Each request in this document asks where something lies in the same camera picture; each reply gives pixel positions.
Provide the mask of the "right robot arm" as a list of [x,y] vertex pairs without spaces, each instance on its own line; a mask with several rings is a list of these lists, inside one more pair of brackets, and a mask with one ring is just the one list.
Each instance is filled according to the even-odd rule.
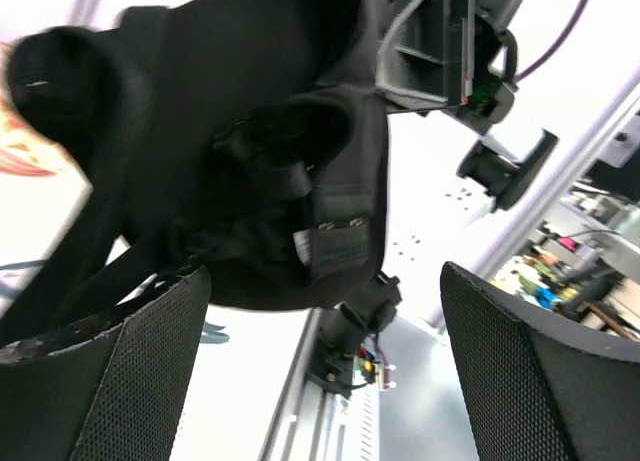
[[[460,196],[479,193],[472,216],[512,208],[557,144],[535,127],[510,132],[518,44],[510,23],[524,0],[389,0],[392,18],[378,49],[376,89],[392,112],[440,110],[477,135],[456,173]],[[365,385],[389,385],[379,347],[366,349],[392,321],[398,281],[377,273],[323,319],[308,374],[325,391],[349,396],[355,369]]]

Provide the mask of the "black bra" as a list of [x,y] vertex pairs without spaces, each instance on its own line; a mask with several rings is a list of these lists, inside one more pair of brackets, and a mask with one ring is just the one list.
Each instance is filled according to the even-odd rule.
[[193,0],[22,39],[18,113],[92,191],[1,320],[9,344],[205,267],[211,302],[331,308],[385,250],[387,0]]

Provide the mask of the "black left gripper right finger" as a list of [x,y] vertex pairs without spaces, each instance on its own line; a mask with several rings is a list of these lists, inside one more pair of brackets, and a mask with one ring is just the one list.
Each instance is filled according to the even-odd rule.
[[442,308],[482,460],[636,461],[639,345],[448,262]]

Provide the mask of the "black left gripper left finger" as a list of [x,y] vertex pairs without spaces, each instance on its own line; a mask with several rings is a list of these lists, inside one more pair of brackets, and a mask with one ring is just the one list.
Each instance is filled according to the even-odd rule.
[[169,459],[209,295],[201,268],[2,348],[2,459]]

